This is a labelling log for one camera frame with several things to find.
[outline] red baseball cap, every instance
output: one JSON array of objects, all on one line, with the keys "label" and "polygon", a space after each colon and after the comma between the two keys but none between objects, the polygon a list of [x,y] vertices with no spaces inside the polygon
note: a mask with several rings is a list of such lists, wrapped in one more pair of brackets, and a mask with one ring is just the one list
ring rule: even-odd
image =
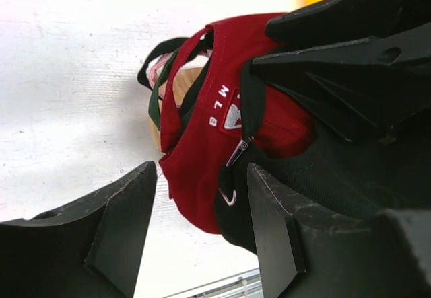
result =
[{"label": "red baseball cap", "polygon": [[[214,213],[218,175],[242,138],[240,74],[247,60],[279,45],[265,36],[280,13],[245,15],[206,25],[185,40],[173,61],[160,115],[160,166],[181,214],[208,233],[219,234]],[[174,77],[202,37],[213,49],[193,113],[184,128],[172,91]],[[266,86],[265,115],[254,138],[269,157],[291,157],[312,143],[312,118],[297,103]]]}]

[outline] cap strap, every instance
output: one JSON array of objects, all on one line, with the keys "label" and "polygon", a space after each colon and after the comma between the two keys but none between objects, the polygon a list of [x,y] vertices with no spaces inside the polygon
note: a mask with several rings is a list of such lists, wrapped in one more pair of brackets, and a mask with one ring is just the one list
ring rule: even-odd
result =
[{"label": "cap strap", "polygon": [[197,48],[199,43],[200,46],[207,45],[208,41],[202,40],[201,38],[204,34],[207,34],[211,31],[212,28],[209,26],[200,30],[182,45],[178,51],[178,54],[172,55],[174,62],[172,64],[172,70],[168,76],[168,82],[162,104],[162,111],[164,115],[160,124],[160,144],[162,152],[164,153],[167,153],[169,149],[173,148],[178,143],[179,137],[181,135],[181,120],[176,107],[173,91],[174,78],[180,68],[188,61],[188,59],[194,58],[199,54]]},{"label": "cap strap", "polygon": [[249,59],[241,71],[240,103],[242,120],[242,140],[252,141],[261,127],[265,115],[266,89],[265,82],[251,73]]},{"label": "cap strap", "polygon": [[[196,58],[196,56],[199,53],[202,53],[204,50],[207,50],[208,48],[212,48],[212,44],[213,44],[213,37],[209,37],[206,40],[199,41],[196,48],[192,51],[192,53],[189,55],[188,59],[186,60],[186,63],[189,61],[192,61],[194,58]],[[159,131],[160,131],[160,116],[161,116],[159,102],[158,102],[159,88],[166,83],[170,75],[170,72],[172,70],[172,66],[174,64],[175,58],[178,55],[178,52],[179,52],[179,49],[174,51],[170,56],[170,58],[166,61],[165,65],[162,68],[162,72],[160,73],[160,75],[157,78],[157,81],[154,84],[153,92],[150,96],[150,103],[148,105],[148,115]],[[199,93],[199,90],[203,85],[203,81],[205,80],[208,64],[209,64],[209,61],[204,66],[204,68],[202,69],[202,72],[200,72],[196,80],[193,82],[189,91],[187,91],[185,98],[183,100],[183,103],[181,104],[180,116],[181,116],[183,130],[190,119],[191,112],[193,111],[194,102],[196,102],[196,98],[194,98],[194,96],[196,92]]]},{"label": "cap strap", "polygon": [[170,54],[171,52],[174,52],[178,48],[180,48],[186,41],[187,37],[178,37],[174,39],[170,39],[167,41],[163,41],[159,43],[149,54],[146,58],[145,62],[142,65],[141,70],[137,74],[137,81],[146,86],[147,88],[151,89],[150,83],[147,78],[147,69],[150,63],[156,59],[157,57],[162,56],[163,54]]}]

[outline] black strap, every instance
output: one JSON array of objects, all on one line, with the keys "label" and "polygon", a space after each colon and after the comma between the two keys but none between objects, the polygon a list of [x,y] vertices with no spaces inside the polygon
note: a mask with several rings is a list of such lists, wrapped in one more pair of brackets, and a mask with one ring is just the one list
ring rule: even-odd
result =
[{"label": "black strap", "polygon": [[174,39],[170,39],[167,41],[163,41],[159,43],[149,54],[146,58],[144,64],[142,65],[141,70],[137,74],[137,81],[146,86],[147,88],[151,89],[150,83],[147,78],[147,69],[150,63],[156,59],[157,57],[160,57],[164,54],[169,54],[171,52],[174,52],[178,48],[180,48],[184,42],[187,40],[187,37],[178,37]]},{"label": "black strap", "polygon": [[218,176],[220,192],[222,196],[226,196],[229,200],[234,200],[235,197],[235,184],[236,180],[238,180],[235,175],[239,176],[241,181],[244,181],[244,176],[246,176],[246,172],[244,174],[243,170],[240,170],[239,175],[234,174],[236,161],[252,162],[257,157],[256,152],[252,150],[254,148],[250,146],[254,140],[255,133],[262,125],[265,115],[265,82],[251,73],[252,61],[253,59],[249,59],[243,65],[240,78],[242,140],[240,140],[231,158],[220,168]]},{"label": "black strap", "polygon": [[272,19],[265,34],[302,50],[369,36],[388,36],[403,0],[324,0]]},{"label": "black strap", "polygon": [[186,92],[186,95],[184,96],[183,102],[180,107],[181,118],[184,118],[186,116],[189,116],[188,114],[191,114],[196,104],[197,96],[199,95],[199,92],[201,91],[201,88],[203,86],[203,82],[207,77],[210,63],[211,63],[211,57],[208,59],[205,66],[202,68],[201,72],[196,77],[196,80],[193,82],[192,86],[190,86],[189,90]]},{"label": "black strap", "polygon": [[[214,44],[213,33],[206,34],[203,37],[203,39],[198,42],[195,49],[191,52],[191,54],[189,55],[189,57],[186,60],[186,63],[195,59],[200,52],[203,52],[204,50],[212,49],[213,44]],[[168,59],[166,64],[163,66],[162,72],[160,73],[160,75],[157,79],[157,82],[153,88],[153,92],[150,96],[150,103],[148,105],[148,115],[150,116],[151,120],[153,121],[154,125],[157,127],[157,129],[159,131],[160,131],[160,108],[159,108],[159,104],[158,104],[159,88],[163,84],[165,84],[166,81],[168,80],[170,71],[172,69],[172,66],[174,64],[174,61],[175,61],[175,58],[176,58],[178,52],[179,52],[179,48],[173,52],[172,56]],[[204,74],[201,73],[198,76],[198,78],[195,80],[195,82],[193,82],[192,87],[195,85],[195,83],[198,79],[200,80],[200,83],[199,83],[200,87],[203,85],[203,81],[205,80],[206,71]],[[183,116],[186,116],[185,119],[183,117],[181,118],[181,121],[183,122],[183,129],[185,128],[184,124],[187,125],[187,123],[190,119],[191,111],[193,111],[193,110],[191,110],[191,108],[193,107],[191,105],[191,102],[193,101],[193,99],[192,99],[191,95],[188,98],[190,98],[190,100],[186,101],[186,104],[184,105],[184,108],[183,108],[183,112],[180,112],[180,114],[182,114]]]}]

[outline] white wall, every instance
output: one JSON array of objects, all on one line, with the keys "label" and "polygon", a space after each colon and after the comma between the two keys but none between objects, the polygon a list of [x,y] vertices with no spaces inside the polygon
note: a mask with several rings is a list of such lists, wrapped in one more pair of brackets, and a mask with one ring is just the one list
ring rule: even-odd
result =
[{"label": "white wall", "polygon": [[[296,0],[0,0],[0,221],[33,216],[158,159],[136,82],[160,41]],[[136,297],[257,267],[188,224],[161,181]]]}]

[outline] green fabric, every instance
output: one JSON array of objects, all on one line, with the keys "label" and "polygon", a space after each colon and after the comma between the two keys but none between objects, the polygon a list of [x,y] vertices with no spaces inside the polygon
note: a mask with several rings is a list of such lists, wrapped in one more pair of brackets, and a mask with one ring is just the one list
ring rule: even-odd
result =
[{"label": "green fabric", "polygon": [[168,59],[166,64],[163,66],[162,72],[157,78],[156,83],[154,84],[153,91],[150,96],[150,103],[148,104],[148,115],[153,121],[154,125],[160,131],[160,108],[159,108],[159,89],[165,84],[166,80],[169,77],[170,70],[174,64],[175,58],[178,55],[179,49],[174,51],[172,56]]}]

